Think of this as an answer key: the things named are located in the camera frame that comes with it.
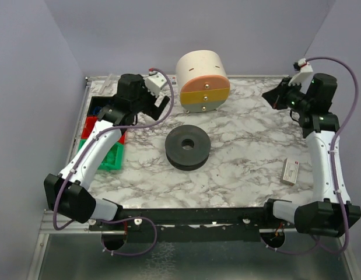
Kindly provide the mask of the black cable spool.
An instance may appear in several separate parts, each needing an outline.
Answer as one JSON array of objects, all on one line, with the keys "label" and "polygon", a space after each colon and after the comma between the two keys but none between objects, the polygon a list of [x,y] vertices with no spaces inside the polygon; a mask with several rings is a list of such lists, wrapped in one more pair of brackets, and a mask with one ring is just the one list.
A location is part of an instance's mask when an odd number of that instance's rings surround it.
[{"label": "black cable spool", "polygon": [[211,140],[208,134],[194,125],[181,125],[169,132],[165,152],[169,163],[182,171],[193,171],[208,160]]}]

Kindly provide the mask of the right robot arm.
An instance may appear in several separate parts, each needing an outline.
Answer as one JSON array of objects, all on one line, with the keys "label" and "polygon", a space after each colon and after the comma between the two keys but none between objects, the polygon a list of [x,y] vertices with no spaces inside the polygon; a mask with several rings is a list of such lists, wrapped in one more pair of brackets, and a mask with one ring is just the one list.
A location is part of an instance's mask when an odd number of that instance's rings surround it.
[{"label": "right robot arm", "polygon": [[306,205],[290,201],[269,199],[265,203],[267,217],[294,224],[297,232],[340,237],[361,217],[359,206],[352,205],[342,176],[337,155],[339,121],[330,113],[332,98],[337,89],[337,79],[325,73],[313,76],[306,93],[299,85],[290,85],[290,78],[264,93],[263,98],[273,109],[290,109],[299,114],[298,123],[310,152],[313,174],[313,198]]}]

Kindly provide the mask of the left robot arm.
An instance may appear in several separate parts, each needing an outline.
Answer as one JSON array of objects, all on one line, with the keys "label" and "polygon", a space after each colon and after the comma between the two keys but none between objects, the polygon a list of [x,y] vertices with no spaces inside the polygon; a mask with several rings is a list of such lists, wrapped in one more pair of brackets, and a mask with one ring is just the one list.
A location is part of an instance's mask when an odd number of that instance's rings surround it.
[{"label": "left robot arm", "polygon": [[123,74],[117,92],[97,116],[92,132],[75,157],[57,174],[44,180],[48,207],[54,215],[85,223],[90,219],[112,222],[118,220],[122,206],[106,199],[94,198],[88,191],[94,175],[108,151],[128,129],[136,129],[139,113],[159,124],[167,118],[163,110],[171,111],[173,96],[165,96],[159,106],[159,93],[171,81],[166,74],[152,68],[149,76]]}]

